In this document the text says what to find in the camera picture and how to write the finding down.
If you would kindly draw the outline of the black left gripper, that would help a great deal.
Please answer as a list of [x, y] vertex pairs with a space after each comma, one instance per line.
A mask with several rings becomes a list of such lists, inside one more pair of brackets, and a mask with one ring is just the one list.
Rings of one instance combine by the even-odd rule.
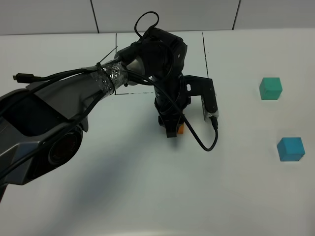
[[[153, 81], [156, 82], [164, 92], [176, 102], [179, 108], [184, 108], [189, 104], [187, 99], [181, 97], [183, 90], [183, 74], [172, 75], [168, 78], [161, 76], [154, 76]], [[176, 138], [177, 131], [180, 124], [184, 123], [182, 118], [178, 115], [177, 111], [173, 108], [169, 99], [159, 90], [155, 89], [155, 107], [158, 112], [159, 125], [166, 129], [168, 138]]]

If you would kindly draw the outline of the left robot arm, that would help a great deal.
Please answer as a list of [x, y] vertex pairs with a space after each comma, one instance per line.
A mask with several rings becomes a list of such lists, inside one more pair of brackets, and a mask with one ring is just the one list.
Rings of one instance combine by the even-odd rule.
[[106, 63], [48, 77], [17, 74], [27, 84], [0, 99], [0, 184], [24, 185], [68, 162], [88, 131], [88, 114], [121, 86], [146, 79], [155, 83], [161, 116], [168, 99], [179, 101], [187, 45], [183, 39], [149, 28]]

